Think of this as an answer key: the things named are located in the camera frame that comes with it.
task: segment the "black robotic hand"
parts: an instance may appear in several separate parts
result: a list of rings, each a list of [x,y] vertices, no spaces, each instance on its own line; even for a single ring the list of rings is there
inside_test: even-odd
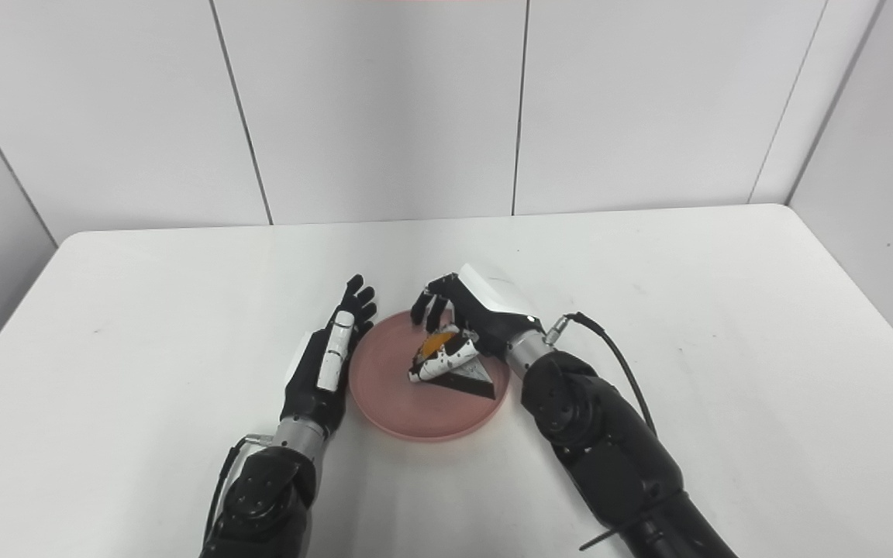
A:
[[[412,324],[422,324],[425,318],[426,331],[436,331],[443,310],[451,303],[454,325],[474,341],[479,352],[503,358],[521,333],[543,331],[527,308],[512,304],[514,292],[514,285],[507,279],[478,273],[471,265],[464,265],[460,273],[443,275],[426,285],[412,305]]]
[[[362,276],[354,275],[347,282],[343,300],[333,310],[325,328],[318,329],[309,338],[295,374],[284,389],[282,419],[307,417],[326,429],[327,437],[340,427],[347,410],[347,368],[357,343],[374,326],[370,321],[377,311],[373,299],[374,289],[364,287]],[[349,326],[344,320],[347,315],[352,317]],[[334,329],[337,335],[338,329],[346,329],[343,333],[347,335],[347,344],[342,353],[339,347],[332,346]],[[329,385],[334,389],[326,389],[327,374],[338,377]]]
[[[219,495],[244,437],[228,453],[205,527],[201,558],[297,558],[319,491],[319,465],[326,440],[347,409],[347,371],[360,338],[371,329],[377,308],[374,289],[355,275],[325,328],[317,329],[288,386],[273,437],[253,436],[268,447],[252,453],[239,476]]]

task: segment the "black arm segment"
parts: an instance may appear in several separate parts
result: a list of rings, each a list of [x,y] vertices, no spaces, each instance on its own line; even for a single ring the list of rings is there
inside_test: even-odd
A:
[[[684,492],[667,449],[587,363],[559,350],[540,357],[522,405],[591,512],[637,558],[735,558]]]
[[[315,499],[315,467],[283,447],[247,458],[199,558],[298,558]]]

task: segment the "robot finger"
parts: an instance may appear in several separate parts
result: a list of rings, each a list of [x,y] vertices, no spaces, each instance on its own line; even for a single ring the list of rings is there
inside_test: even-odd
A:
[[[347,282],[347,290],[344,291],[343,296],[351,297],[354,296],[354,293],[357,293],[364,286],[364,276],[361,274],[354,275],[350,277],[350,281]]]
[[[409,311],[409,318],[412,319],[412,324],[422,324],[422,318],[426,315],[426,306],[429,306],[429,301],[432,300],[433,293],[429,292],[429,290],[422,291],[419,299],[415,300],[415,304],[412,305],[412,310]]]
[[[467,331],[467,317],[461,314],[457,307],[453,307],[453,322],[457,324],[457,328],[460,328],[461,331]]]
[[[357,301],[361,304],[361,306],[369,303],[369,301],[374,300],[374,287],[364,287],[359,293],[357,293]]]
[[[375,303],[369,303],[360,309],[360,313],[357,314],[358,322],[366,322],[374,317],[375,314],[378,313],[378,307]]]
[[[426,317],[426,331],[435,332],[440,328],[440,318],[443,317],[443,310],[447,307],[446,298],[437,295],[433,300],[433,306],[429,307],[429,315]]]

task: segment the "robotic hand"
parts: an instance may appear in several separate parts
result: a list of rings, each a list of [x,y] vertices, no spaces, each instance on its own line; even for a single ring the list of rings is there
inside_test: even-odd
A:
[[[343,300],[305,349],[284,389],[281,423],[273,436],[248,435],[230,450],[209,509],[201,558],[294,558],[302,553],[309,506],[319,490],[326,441],[347,409],[347,368],[376,313],[374,289],[347,282]],[[249,456],[222,499],[221,488],[245,442],[266,446]]]
[[[429,358],[419,372],[443,374],[474,347],[475,356],[479,350],[503,358],[522,378],[523,407],[593,515],[609,529],[582,550],[618,533],[637,558],[735,558],[688,498],[681,469],[657,440],[652,421],[645,422],[587,363],[553,348],[572,315],[544,333],[514,284],[471,265],[429,283],[412,306],[412,322],[425,318],[426,329],[436,331],[447,303],[453,303],[462,343],[444,345],[440,357]],[[589,322],[581,314],[575,318]],[[607,336],[606,342],[625,363]]]

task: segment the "cable connector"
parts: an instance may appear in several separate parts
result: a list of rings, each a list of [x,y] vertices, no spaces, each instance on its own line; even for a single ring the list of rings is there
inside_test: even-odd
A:
[[[560,334],[564,332],[564,329],[567,328],[567,324],[570,324],[570,322],[571,318],[568,318],[567,314],[561,315],[559,320],[554,322],[553,326],[550,327],[550,331],[546,332],[546,335],[543,336],[543,343],[553,346],[553,344],[557,342],[557,339],[560,339]]]
[[[271,442],[274,441],[274,436],[270,434],[247,434],[243,437],[243,441],[262,448],[270,448]]]

